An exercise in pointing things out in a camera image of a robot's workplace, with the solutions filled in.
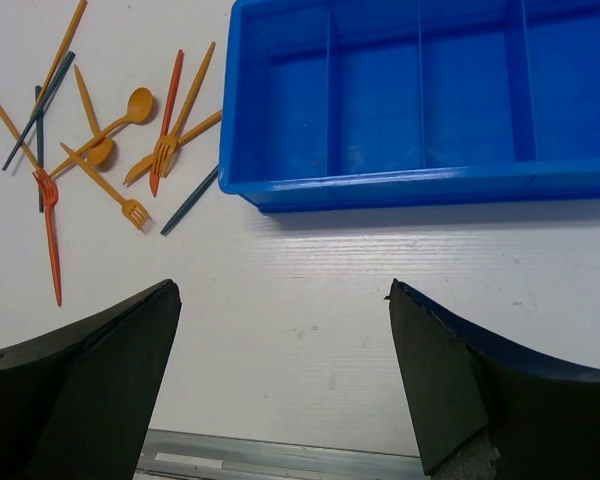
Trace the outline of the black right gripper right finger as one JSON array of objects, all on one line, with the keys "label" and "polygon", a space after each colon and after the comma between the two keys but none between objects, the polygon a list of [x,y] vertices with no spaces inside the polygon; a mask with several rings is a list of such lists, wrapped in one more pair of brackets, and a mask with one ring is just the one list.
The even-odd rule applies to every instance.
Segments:
[{"label": "black right gripper right finger", "polygon": [[393,342],[433,479],[600,479],[600,369],[532,350],[394,281]]}]

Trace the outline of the blue plastic knife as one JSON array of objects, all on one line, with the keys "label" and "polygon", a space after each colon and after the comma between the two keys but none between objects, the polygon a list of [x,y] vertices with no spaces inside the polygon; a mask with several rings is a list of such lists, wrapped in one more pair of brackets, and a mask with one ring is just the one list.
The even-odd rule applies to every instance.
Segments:
[{"label": "blue plastic knife", "polygon": [[193,208],[193,206],[200,200],[210,186],[216,181],[218,177],[219,166],[216,165],[209,174],[201,181],[201,183],[194,189],[194,191],[184,200],[179,208],[174,212],[171,218],[166,222],[163,228],[160,230],[162,236],[168,235],[186,216],[186,214]]}]

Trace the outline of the red plastic knife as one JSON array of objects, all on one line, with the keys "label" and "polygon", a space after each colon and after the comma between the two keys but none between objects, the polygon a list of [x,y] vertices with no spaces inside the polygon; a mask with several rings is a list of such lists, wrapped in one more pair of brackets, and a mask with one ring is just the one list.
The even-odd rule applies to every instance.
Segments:
[{"label": "red plastic knife", "polygon": [[184,61],[184,52],[179,49],[177,52],[171,81],[169,85],[167,100],[165,104],[162,127],[161,127],[161,135],[156,143],[154,149],[154,162],[151,168],[150,177],[149,177],[149,186],[153,197],[158,195],[160,178],[162,176],[162,164],[164,154],[168,151],[169,148],[169,140],[167,136],[169,134],[169,126],[172,118],[172,112],[175,105],[175,100],[177,96],[177,91],[180,82],[180,76],[182,71],[182,65]]}]

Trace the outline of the yellow plastic spoon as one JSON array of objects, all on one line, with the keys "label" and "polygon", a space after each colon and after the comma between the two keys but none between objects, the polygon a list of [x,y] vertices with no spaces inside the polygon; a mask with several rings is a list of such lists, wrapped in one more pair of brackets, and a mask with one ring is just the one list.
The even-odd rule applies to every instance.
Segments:
[{"label": "yellow plastic spoon", "polygon": [[[77,64],[74,65],[74,74],[90,130],[94,136],[97,136],[100,133],[99,125],[90,95]],[[88,163],[96,169],[103,170],[112,155],[114,145],[115,143],[111,138],[104,137],[89,151]]]},{"label": "yellow plastic spoon", "polygon": [[76,154],[80,157],[86,154],[87,163],[90,166],[102,165],[113,151],[114,142],[109,134],[127,124],[145,123],[152,114],[153,103],[154,97],[148,88],[137,88],[129,98],[126,114],[105,127],[102,132],[97,133],[93,139],[77,150]]}]

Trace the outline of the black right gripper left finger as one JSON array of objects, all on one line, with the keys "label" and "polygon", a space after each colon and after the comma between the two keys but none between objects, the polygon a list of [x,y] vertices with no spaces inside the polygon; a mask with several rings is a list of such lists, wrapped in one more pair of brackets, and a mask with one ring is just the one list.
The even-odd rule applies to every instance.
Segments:
[{"label": "black right gripper left finger", "polygon": [[172,280],[0,349],[0,479],[130,479],[175,339]]}]

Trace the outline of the red plastic fork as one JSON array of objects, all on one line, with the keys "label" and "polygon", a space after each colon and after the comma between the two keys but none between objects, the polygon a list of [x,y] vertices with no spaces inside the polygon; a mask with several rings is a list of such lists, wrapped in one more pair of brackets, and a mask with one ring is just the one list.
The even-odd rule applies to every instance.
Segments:
[{"label": "red plastic fork", "polygon": [[50,268],[53,279],[54,293],[56,303],[62,306],[62,285],[59,248],[55,228],[54,208],[59,200],[59,192],[53,178],[43,169],[38,167],[33,173],[34,178],[40,189],[43,206],[44,218],[47,234],[48,251],[50,258]]}]

